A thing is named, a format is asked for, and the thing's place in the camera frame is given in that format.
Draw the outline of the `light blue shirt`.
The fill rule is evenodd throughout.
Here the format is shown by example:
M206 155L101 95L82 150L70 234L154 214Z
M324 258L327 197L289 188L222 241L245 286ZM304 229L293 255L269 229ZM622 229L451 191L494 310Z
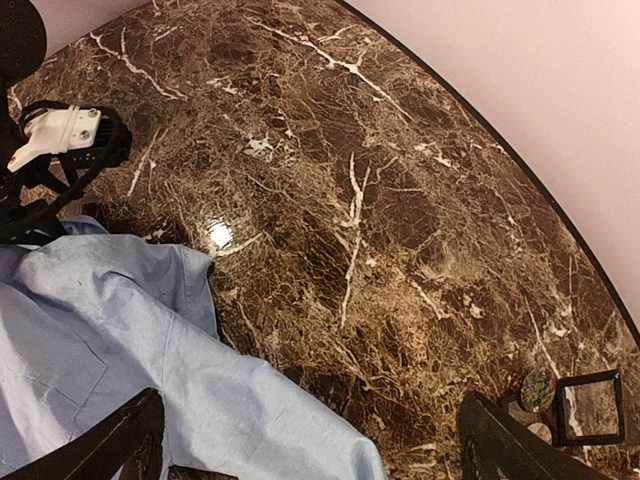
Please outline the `light blue shirt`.
M163 398L165 467L238 479L382 479L374 443L264 360L224 345L210 259L89 217L1 249L1 471Z

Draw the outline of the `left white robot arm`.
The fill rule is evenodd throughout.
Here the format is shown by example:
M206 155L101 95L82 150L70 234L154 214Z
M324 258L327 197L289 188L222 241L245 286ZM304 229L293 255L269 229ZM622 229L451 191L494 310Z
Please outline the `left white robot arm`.
M1 3L1 242L42 246L65 234L52 216L42 217L46 203L24 205L20 193L25 177L9 171L9 162L26 144L9 107L9 90L35 73L47 50L41 15L29 1Z

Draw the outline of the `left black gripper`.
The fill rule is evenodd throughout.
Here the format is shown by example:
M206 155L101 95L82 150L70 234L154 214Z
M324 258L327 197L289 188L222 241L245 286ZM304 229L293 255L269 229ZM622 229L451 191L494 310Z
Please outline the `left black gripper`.
M24 188L46 187L54 193L64 193L65 185L49 171L49 164L37 164L25 171L10 173L1 167L1 243L45 245L65 235L65 228L56 214L39 217L49 204L36 199L24 204Z

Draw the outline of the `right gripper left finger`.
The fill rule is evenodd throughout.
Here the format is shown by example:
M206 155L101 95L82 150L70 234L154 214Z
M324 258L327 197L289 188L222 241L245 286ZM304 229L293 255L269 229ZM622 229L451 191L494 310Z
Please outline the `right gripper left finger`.
M162 397L146 388L79 438L6 477L158 479L164 429Z

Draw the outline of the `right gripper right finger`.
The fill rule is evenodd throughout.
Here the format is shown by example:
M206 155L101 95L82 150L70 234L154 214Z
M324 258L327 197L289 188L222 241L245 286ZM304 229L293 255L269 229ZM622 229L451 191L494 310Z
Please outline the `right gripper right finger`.
M606 476L545 443L478 392L458 414L465 479L604 479Z

